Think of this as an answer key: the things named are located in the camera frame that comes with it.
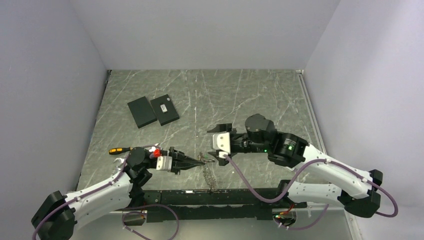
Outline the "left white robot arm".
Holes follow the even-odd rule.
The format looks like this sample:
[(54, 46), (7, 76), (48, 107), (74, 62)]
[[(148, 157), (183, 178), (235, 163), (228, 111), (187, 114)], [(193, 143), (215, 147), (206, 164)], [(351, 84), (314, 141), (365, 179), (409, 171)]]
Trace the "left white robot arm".
[(74, 231), (115, 210), (137, 210), (146, 204), (142, 187), (152, 178), (150, 169), (178, 175), (181, 171), (205, 165), (170, 147), (156, 145), (113, 148), (117, 158), (116, 172), (107, 179), (82, 190), (48, 195), (31, 219), (32, 239), (68, 240)]

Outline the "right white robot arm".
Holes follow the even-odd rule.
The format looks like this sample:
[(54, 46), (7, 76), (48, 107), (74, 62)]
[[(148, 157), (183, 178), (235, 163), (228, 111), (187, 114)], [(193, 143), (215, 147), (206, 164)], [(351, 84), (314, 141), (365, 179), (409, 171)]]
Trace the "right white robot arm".
[(307, 140), (276, 129), (272, 120), (261, 114), (249, 116), (245, 133), (238, 133), (230, 123), (209, 130), (212, 149), (219, 165), (225, 166), (238, 153), (267, 154), (270, 162), (291, 171), (306, 170), (322, 177), (326, 183), (287, 183), (275, 194), (276, 203), (287, 208), (292, 203), (314, 202), (335, 205), (348, 213), (370, 218), (380, 208), (383, 173), (377, 169), (361, 170), (342, 163), (319, 150)]

